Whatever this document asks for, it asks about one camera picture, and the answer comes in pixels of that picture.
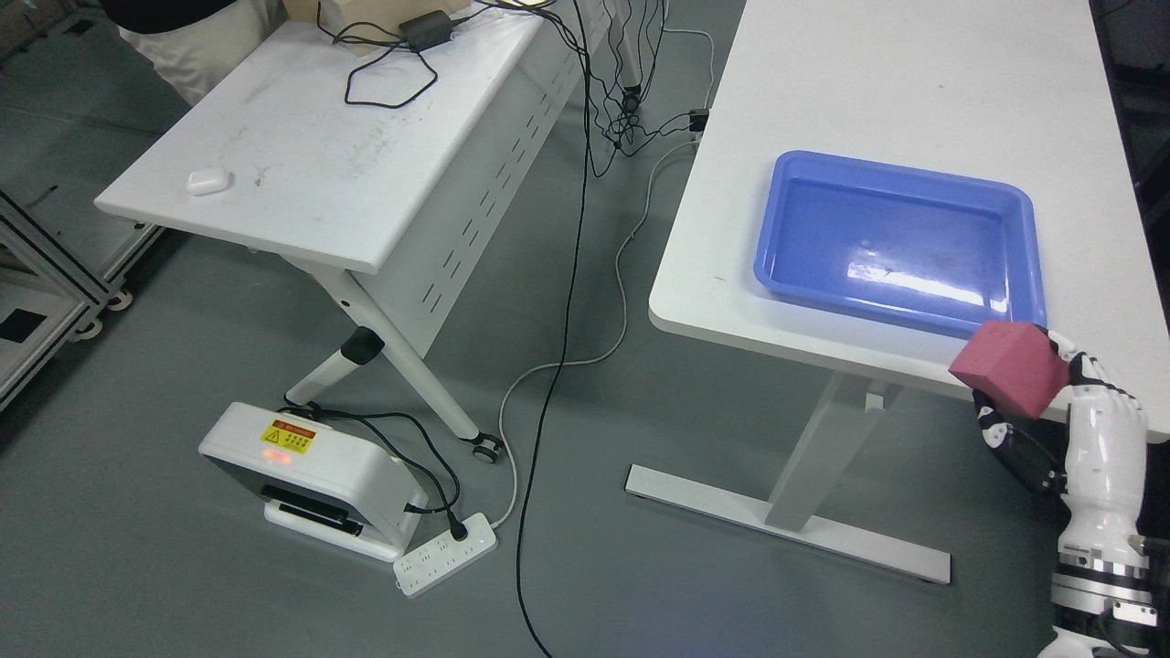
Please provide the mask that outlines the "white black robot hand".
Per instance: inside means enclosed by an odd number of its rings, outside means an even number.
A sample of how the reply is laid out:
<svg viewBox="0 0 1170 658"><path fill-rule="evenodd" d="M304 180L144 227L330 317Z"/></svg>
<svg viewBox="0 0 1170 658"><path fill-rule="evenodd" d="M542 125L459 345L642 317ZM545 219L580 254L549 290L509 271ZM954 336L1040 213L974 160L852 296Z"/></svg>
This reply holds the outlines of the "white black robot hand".
<svg viewBox="0 0 1170 658"><path fill-rule="evenodd" d="M1097 358L1061 334L1020 322L990 325L994 333L1007 329L1028 356L1057 361L1067 370L1071 402L1064 477L1057 477L1057 459L1048 450L1000 412L998 396L973 388L983 441L1027 491L1060 494L1069 509L1069 525L1058 537L1059 553L1144 569L1148 558L1133 546L1144 492L1144 407L1112 382Z"/></svg>

